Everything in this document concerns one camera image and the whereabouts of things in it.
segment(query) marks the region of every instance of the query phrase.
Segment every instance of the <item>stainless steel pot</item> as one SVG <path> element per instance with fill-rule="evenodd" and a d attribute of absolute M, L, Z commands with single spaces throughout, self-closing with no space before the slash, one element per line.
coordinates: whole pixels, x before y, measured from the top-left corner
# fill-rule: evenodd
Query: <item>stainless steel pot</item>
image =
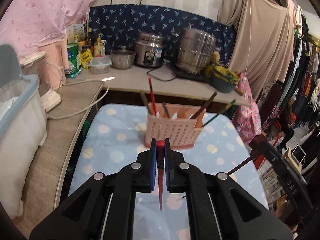
<path fill-rule="evenodd" d="M 134 51 L 126 49 L 126 46 L 122 46 L 121 49 L 110 53 L 112 67 L 116 69 L 129 69 L 133 66 L 135 56 L 136 53 Z"/>
<path fill-rule="evenodd" d="M 140 33 L 135 42 L 135 65 L 142 67 L 161 67 L 164 60 L 165 37 L 152 33 Z"/>
<path fill-rule="evenodd" d="M 180 35 L 176 66 L 191 73 L 200 74 L 210 62 L 216 47 L 216 38 L 211 34 L 184 28 Z"/>

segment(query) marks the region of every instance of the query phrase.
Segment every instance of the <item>electric cord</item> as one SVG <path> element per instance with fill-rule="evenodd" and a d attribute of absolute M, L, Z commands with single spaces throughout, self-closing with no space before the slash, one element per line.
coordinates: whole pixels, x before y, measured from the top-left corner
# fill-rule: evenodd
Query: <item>electric cord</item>
<path fill-rule="evenodd" d="M 171 71 L 171 74 L 173 75 L 173 78 L 170 78 L 170 79 L 162 79 L 162 78 L 159 78 L 159 77 L 153 75 L 151 72 L 156 70 L 156 69 L 159 69 L 159 68 L 153 68 L 153 69 L 148 70 L 147 71 L 147 75 L 150 76 L 150 77 L 153 77 L 156 80 L 162 81 L 162 82 L 168 82 L 168 81 L 171 81 L 171 80 L 174 80 L 174 79 L 177 78 L 177 75 L 172 71 L 171 67 L 168 67 L 168 69 Z"/>
<path fill-rule="evenodd" d="M 58 89 L 57 89 L 57 93 L 59 92 L 59 89 L 60 89 L 60 86 L 61 86 L 61 82 L 62 82 L 62 77 L 63 77 L 63 74 L 62 74 L 62 72 L 61 72 L 61 69 L 59 68 L 59 66 L 57 66 L 57 65 L 55 65 L 55 64 L 53 64 L 52 62 L 50 62 L 50 61 L 47 61 L 47 64 L 49 64 L 50 66 L 52 66 L 52 67 L 54 67 L 54 68 L 56 68 L 58 71 L 59 71 L 59 75 L 60 75 L 60 83 L 59 83 L 59 87 L 58 87 Z"/>
<path fill-rule="evenodd" d="M 251 47 L 251 32 L 252 32 L 252 15 L 251 15 L 251 0 L 249 0 L 249 10 L 250 10 L 250 40 L 249 40 L 249 51 L 247 57 L 247 67 L 245 68 L 244 76 L 247 75 L 248 63 L 249 63 L 249 55 L 250 55 L 250 47 Z"/>
<path fill-rule="evenodd" d="M 72 85 L 76 85 L 76 84 L 82 84 L 82 83 L 87 83 L 87 82 L 100 82 L 101 83 L 101 86 L 99 89 L 102 89 L 105 82 L 104 81 L 100 81 L 100 80 L 92 80 L 92 79 L 87 79 L 87 80 L 82 80 L 82 81 L 77 81 L 77 82 L 72 82 L 72 83 L 68 83 L 68 84 L 65 84 L 64 86 L 72 86 Z M 89 106 L 87 106 L 86 108 L 80 110 L 80 111 L 77 111 L 73 114 L 67 114 L 67 115 L 63 115 L 63 116 L 53 116 L 51 114 L 46 114 L 46 117 L 47 119 L 52 119 L 52 120 L 61 120 L 61 119 L 65 119 L 65 118 L 69 118 L 69 117 L 72 117 L 72 116 L 75 116 L 77 114 L 80 114 L 84 111 L 86 111 L 87 109 L 91 108 L 92 106 L 96 105 L 98 102 L 100 102 L 105 96 L 106 94 L 108 93 L 109 91 L 109 86 L 107 84 L 107 90 L 106 92 L 98 99 L 96 100 L 95 102 L 93 102 L 92 104 L 90 104 Z"/>

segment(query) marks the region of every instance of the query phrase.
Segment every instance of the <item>blue floral fabric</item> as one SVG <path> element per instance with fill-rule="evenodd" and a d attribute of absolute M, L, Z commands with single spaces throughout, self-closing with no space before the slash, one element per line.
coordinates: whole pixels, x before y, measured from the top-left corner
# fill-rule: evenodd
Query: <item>blue floral fabric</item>
<path fill-rule="evenodd" d="M 183 28 L 191 27 L 211 33 L 217 39 L 220 51 L 220 63 L 229 63 L 236 41 L 236 29 L 223 25 L 206 17 L 186 11 L 161 6 L 117 4 L 90 8 L 89 27 L 92 38 L 96 41 L 98 33 L 106 42 L 106 53 L 120 46 L 134 49 L 134 42 L 140 32 L 151 32 L 166 37 L 166 59 L 174 58 L 179 44 L 172 35 L 180 33 Z"/>

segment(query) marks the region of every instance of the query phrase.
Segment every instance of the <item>soap dispenser bottle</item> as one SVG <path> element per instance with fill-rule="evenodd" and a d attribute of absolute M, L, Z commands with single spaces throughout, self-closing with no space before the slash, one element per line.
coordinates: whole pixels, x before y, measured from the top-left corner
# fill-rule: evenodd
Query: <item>soap dispenser bottle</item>
<path fill-rule="evenodd" d="M 94 57 L 101 57 L 102 56 L 102 50 L 103 50 L 103 43 L 101 42 L 101 33 L 98 34 L 97 41 L 94 43 L 93 46 L 93 56 Z"/>

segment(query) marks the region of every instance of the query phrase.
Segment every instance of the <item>blue gripper pad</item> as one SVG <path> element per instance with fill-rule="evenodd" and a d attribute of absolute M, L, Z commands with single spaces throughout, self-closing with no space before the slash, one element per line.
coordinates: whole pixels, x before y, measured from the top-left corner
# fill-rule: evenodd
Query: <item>blue gripper pad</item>
<path fill-rule="evenodd" d="M 167 184 L 167 191 L 170 190 L 170 173 L 169 173 L 169 159 L 168 159 L 168 151 L 170 151 L 170 146 L 165 143 L 164 145 L 164 167 L 165 167 L 165 182 Z"/>
<path fill-rule="evenodd" d="M 156 183 L 156 162 L 157 162 L 157 140 L 152 139 L 150 154 L 152 154 L 151 167 L 150 167 L 150 188 L 153 191 Z"/>

